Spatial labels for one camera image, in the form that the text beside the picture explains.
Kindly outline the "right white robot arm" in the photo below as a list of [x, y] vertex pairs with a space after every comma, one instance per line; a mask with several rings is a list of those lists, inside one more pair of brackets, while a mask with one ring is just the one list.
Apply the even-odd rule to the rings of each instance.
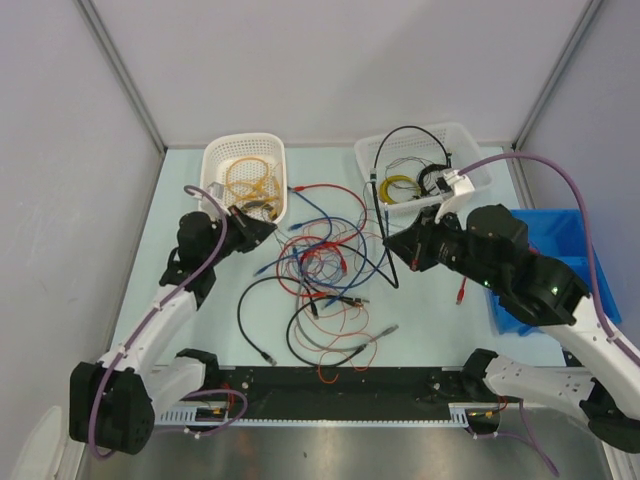
[[545, 405], [601, 441], [638, 453], [639, 368], [607, 338], [587, 284], [562, 261], [532, 252], [527, 225], [502, 205], [476, 208], [464, 224], [437, 212], [422, 209], [385, 247], [413, 271], [443, 265], [489, 289], [509, 314], [557, 340], [586, 369], [531, 367], [478, 348], [463, 366], [463, 393], [473, 401], [496, 394]]

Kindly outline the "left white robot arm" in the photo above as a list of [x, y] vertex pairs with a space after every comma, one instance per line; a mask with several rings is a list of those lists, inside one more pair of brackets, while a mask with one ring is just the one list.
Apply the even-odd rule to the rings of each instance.
[[128, 338], [70, 376], [68, 432], [100, 458], [139, 453], [158, 416], [193, 393], [207, 400], [221, 387], [215, 355], [184, 349], [161, 371], [154, 367], [170, 340], [200, 310], [215, 282], [216, 266], [249, 253], [276, 229], [236, 206], [217, 219], [203, 211], [183, 215], [149, 312]]

